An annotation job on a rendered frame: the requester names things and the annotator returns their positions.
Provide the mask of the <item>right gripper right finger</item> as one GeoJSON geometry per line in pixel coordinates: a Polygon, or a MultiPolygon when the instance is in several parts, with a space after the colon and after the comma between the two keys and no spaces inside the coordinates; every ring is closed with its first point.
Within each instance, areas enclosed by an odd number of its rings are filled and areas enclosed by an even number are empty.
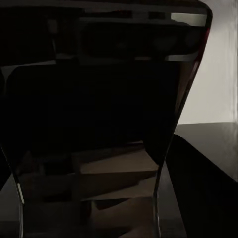
{"type": "Polygon", "coordinates": [[[238,238],[238,183],[173,135],[166,164],[188,238],[238,238]]]}

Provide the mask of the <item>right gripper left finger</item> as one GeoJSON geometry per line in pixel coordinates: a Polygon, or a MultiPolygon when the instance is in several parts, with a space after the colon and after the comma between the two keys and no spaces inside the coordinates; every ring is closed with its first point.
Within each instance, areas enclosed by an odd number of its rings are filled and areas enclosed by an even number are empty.
{"type": "Polygon", "coordinates": [[[0,191],[4,187],[12,171],[0,147],[0,191]]]}

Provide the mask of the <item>bottle of coffee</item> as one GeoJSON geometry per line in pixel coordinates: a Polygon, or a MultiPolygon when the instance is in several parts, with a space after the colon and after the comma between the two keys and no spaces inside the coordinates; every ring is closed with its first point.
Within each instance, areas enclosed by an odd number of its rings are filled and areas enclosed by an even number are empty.
{"type": "Polygon", "coordinates": [[[19,238],[161,238],[161,174],[212,21],[200,0],[0,0],[19,238]]]}

